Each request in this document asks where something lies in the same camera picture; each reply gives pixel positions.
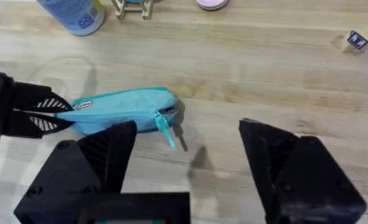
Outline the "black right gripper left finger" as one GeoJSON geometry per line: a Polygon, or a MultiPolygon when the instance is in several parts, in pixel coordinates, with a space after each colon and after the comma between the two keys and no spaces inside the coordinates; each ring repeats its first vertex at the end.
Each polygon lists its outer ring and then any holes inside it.
{"type": "Polygon", "coordinates": [[[78,223],[82,201],[118,194],[133,150],[134,121],[60,141],[14,210],[20,223],[78,223]]]}

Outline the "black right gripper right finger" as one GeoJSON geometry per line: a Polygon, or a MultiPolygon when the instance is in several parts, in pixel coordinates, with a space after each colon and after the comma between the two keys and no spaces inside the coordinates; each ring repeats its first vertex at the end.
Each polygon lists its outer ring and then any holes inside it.
{"type": "Polygon", "coordinates": [[[272,224],[357,223],[367,202],[315,136],[297,136],[244,118],[238,130],[272,224]]]}

